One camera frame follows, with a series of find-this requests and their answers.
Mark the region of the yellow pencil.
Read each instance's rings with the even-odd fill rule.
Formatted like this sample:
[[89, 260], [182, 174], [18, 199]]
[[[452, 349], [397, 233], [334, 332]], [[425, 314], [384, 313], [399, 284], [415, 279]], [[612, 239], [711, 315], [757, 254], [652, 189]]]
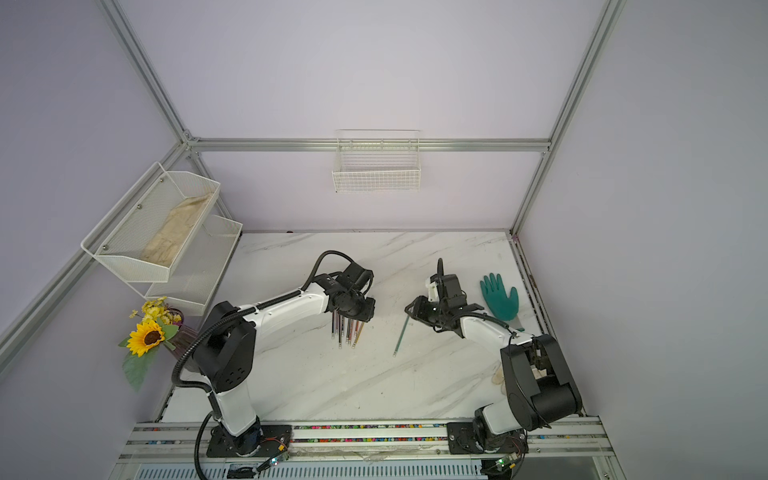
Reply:
[[362, 321], [355, 321], [354, 330], [352, 333], [352, 347], [355, 348], [359, 342], [359, 338], [362, 333], [362, 329], [365, 326], [365, 323]]

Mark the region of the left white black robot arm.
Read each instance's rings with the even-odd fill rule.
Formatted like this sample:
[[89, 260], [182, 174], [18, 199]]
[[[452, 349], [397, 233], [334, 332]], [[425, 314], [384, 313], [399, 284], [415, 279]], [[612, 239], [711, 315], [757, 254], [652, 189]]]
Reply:
[[367, 295], [373, 279], [371, 270], [352, 261], [341, 272], [312, 270], [302, 286], [261, 303], [236, 307], [221, 302], [213, 308], [191, 359], [203, 376], [212, 418], [236, 455], [252, 456], [266, 440], [248, 386], [257, 338], [328, 312], [369, 322], [375, 310], [375, 300]]

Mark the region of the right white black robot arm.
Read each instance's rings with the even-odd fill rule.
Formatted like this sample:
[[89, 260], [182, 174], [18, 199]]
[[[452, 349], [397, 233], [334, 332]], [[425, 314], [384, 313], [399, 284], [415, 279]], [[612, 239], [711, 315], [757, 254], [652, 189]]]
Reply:
[[428, 294], [404, 308], [406, 315], [436, 333], [454, 333], [500, 355], [505, 399], [478, 408], [466, 441], [472, 453], [495, 453], [508, 442], [521, 444], [520, 434], [541, 428], [582, 410], [583, 401], [557, 340], [532, 335], [468, 303], [454, 274], [432, 275]]

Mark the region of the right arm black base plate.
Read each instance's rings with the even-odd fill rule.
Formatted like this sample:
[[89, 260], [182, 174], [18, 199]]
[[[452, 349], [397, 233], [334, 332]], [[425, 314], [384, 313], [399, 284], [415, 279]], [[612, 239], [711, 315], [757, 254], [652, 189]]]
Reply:
[[529, 450], [523, 430], [493, 434], [475, 422], [449, 422], [446, 429], [451, 455], [522, 454]]

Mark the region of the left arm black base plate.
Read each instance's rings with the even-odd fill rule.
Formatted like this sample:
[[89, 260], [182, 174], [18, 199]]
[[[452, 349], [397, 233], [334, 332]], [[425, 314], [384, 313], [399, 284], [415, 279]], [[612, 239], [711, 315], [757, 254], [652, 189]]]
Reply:
[[272, 458], [286, 452], [293, 428], [287, 424], [261, 425], [235, 437], [223, 426], [216, 425], [205, 451], [208, 458]]

